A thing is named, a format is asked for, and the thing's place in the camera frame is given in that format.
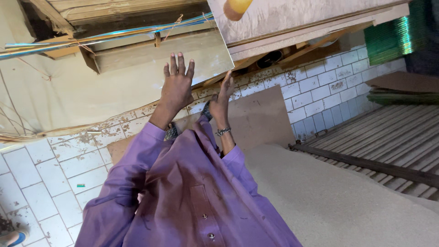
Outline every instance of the hand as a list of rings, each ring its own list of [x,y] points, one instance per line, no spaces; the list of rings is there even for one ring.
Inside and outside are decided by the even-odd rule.
[[[194,102],[191,89],[194,68],[195,62],[191,59],[185,74],[183,54],[178,53],[177,67],[175,54],[171,53],[171,70],[169,71],[169,64],[166,63],[163,69],[165,83],[162,87],[162,97],[149,120],[150,123],[164,130],[181,109]]]
[[[228,108],[229,99],[234,91],[233,77],[231,77],[232,71],[229,70],[221,83],[221,90],[219,94],[216,92],[213,94],[210,100],[209,111],[212,117],[215,119],[218,129],[222,130],[229,126],[228,120]]]

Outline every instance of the white tiled wall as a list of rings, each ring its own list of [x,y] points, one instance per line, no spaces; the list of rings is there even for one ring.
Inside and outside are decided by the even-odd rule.
[[[237,77],[231,100],[280,85],[296,137],[307,138],[377,106],[367,100],[370,88],[364,81],[404,69],[403,59],[369,66],[366,48],[361,46],[289,70],[273,67]],[[194,103],[177,118],[200,112],[215,91],[218,89],[194,91]],[[155,106],[92,128],[100,134],[84,131],[8,149],[0,145],[0,215],[14,228],[29,230],[26,247],[74,244],[82,211],[99,195],[113,166],[107,145],[137,134]]]

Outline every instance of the purple kurta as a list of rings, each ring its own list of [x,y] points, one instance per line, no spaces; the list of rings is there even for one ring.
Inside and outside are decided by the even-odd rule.
[[[77,247],[302,246],[257,193],[242,151],[221,159],[207,118],[193,128],[164,142],[145,125],[85,206]]]

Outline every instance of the bracelet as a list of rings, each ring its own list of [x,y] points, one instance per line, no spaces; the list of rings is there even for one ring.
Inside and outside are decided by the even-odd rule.
[[[229,131],[231,131],[232,130],[232,128],[225,128],[225,129],[223,129],[223,130],[218,130],[217,132],[216,132],[216,135],[217,136],[222,136],[224,133],[226,133],[226,132],[229,132]]]

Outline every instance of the sleeve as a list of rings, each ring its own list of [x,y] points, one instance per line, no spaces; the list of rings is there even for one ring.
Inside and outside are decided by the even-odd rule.
[[[245,167],[245,156],[241,149],[236,145],[232,151],[222,158],[226,167],[244,186],[252,196],[258,195],[258,184],[253,179],[252,174]]]
[[[138,207],[146,172],[156,161],[165,131],[147,123],[129,144],[122,159],[113,166],[101,193],[87,203],[76,246],[121,246]]]

